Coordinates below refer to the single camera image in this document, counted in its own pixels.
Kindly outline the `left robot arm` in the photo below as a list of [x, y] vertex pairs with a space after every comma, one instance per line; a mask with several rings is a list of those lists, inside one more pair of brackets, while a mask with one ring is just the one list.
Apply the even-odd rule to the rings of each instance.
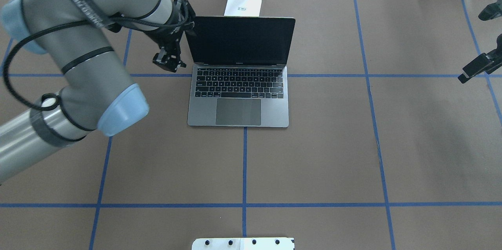
[[[121, 28], [143, 32], [158, 45], [153, 63], [176, 72], [183, 33], [194, 26], [187, 0], [10, 0], [1, 22], [17, 41], [5, 59], [7, 91], [27, 111], [1, 126], [1, 182], [98, 130], [114, 136], [147, 116], [149, 105], [104, 35]], [[22, 49], [49, 54], [67, 81], [30, 102], [9, 68]]]

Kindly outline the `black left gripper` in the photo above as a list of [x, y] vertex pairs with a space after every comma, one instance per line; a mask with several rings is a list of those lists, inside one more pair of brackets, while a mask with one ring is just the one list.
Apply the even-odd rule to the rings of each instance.
[[153, 64], [161, 69], [176, 73], [179, 68], [186, 68], [187, 64], [181, 60], [181, 48], [179, 41], [185, 31], [176, 29], [173, 24], [177, 22], [177, 14], [173, 11], [173, 2], [170, 12], [161, 11], [164, 4], [159, 7], [149, 16], [144, 19], [146, 22], [159, 24], [160, 26], [142, 25], [145, 29], [143, 33], [158, 44], [158, 53], [153, 57]]

